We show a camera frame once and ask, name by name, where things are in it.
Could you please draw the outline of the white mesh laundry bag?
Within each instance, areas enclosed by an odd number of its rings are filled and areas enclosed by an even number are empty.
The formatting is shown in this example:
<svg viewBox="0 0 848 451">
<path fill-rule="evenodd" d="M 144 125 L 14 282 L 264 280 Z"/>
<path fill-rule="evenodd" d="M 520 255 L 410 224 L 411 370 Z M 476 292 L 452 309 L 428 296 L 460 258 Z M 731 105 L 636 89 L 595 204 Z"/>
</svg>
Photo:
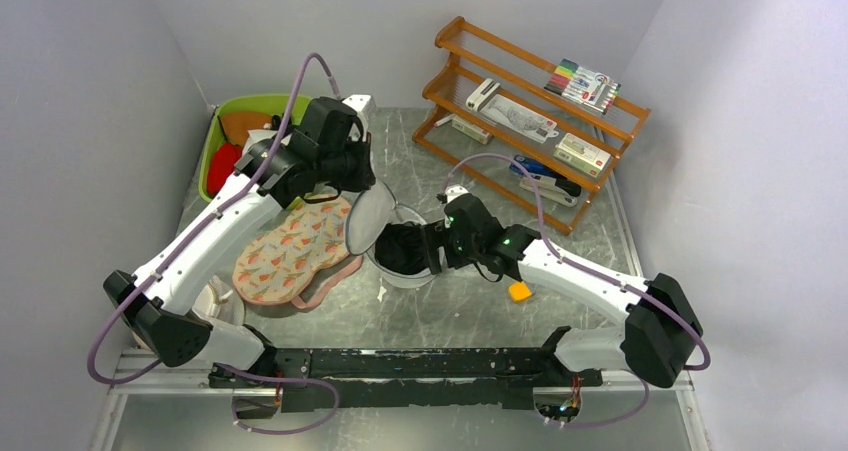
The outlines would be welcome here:
<svg viewBox="0 0 848 451">
<path fill-rule="evenodd" d="M 426 220 L 411 207 L 399 203 L 391 189 L 377 180 L 354 200 L 344 224 L 345 245 L 352 255 L 367 257 L 391 286 L 415 289 L 434 279 L 435 275 L 427 265 L 416 272 L 398 272 L 386 267 L 384 260 L 377 256 L 378 241 L 387 227 L 407 223 L 423 226 Z"/>
</svg>

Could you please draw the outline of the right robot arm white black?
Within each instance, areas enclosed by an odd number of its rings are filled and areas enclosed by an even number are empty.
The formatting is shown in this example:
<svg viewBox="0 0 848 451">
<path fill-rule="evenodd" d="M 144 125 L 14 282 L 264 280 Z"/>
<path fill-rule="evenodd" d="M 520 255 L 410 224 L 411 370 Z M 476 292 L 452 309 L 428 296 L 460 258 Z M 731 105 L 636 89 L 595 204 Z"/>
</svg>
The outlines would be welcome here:
<svg viewBox="0 0 848 451">
<path fill-rule="evenodd" d="M 429 245 L 446 265 L 473 266 L 491 282 L 509 278 L 540 285 L 605 316 L 611 327 L 566 331 L 539 362 L 550 384 L 576 372 L 626 370 L 669 388 L 686 370 L 703 329 L 678 281 L 658 274 L 646 280 L 615 272 L 545 240 L 524 225 L 503 226 L 482 201 L 461 186 L 438 195 L 442 221 L 430 225 Z"/>
</svg>

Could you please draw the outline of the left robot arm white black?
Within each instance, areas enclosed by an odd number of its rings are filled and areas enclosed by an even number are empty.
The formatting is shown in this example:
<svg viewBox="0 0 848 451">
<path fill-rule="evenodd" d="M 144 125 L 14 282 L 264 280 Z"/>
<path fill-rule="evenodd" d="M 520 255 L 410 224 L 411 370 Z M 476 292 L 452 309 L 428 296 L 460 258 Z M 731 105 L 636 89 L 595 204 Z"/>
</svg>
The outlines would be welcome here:
<svg viewBox="0 0 848 451">
<path fill-rule="evenodd" d="M 369 123 L 373 97 L 310 100 L 299 118 L 258 114 L 224 185 L 205 210 L 133 272 L 116 270 L 103 288 L 126 324 L 156 357 L 236 368 L 261 387 L 277 371 L 275 347 L 259 331 L 196 308 L 220 262 L 233 256 L 236 292 L 247 301 L 301 303 L 323 269 L 350 254 L 349 195 L 372 189 Z"/>
</svg>

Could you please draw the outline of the black lace bra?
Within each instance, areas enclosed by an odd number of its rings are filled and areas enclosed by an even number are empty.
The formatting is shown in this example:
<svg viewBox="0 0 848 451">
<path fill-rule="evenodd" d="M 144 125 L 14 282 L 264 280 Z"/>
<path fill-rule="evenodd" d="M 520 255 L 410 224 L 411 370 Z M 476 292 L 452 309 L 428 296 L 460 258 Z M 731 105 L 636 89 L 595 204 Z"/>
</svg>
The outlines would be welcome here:
<svg viewBox="0 0 848 451">
<path fill-rule="evenodd" d="M 428 269 L 421 225 L 387 224 L 376 240 L 374 256 L 380 266 L 399 275 L 415 275 Z"/>
</svg>

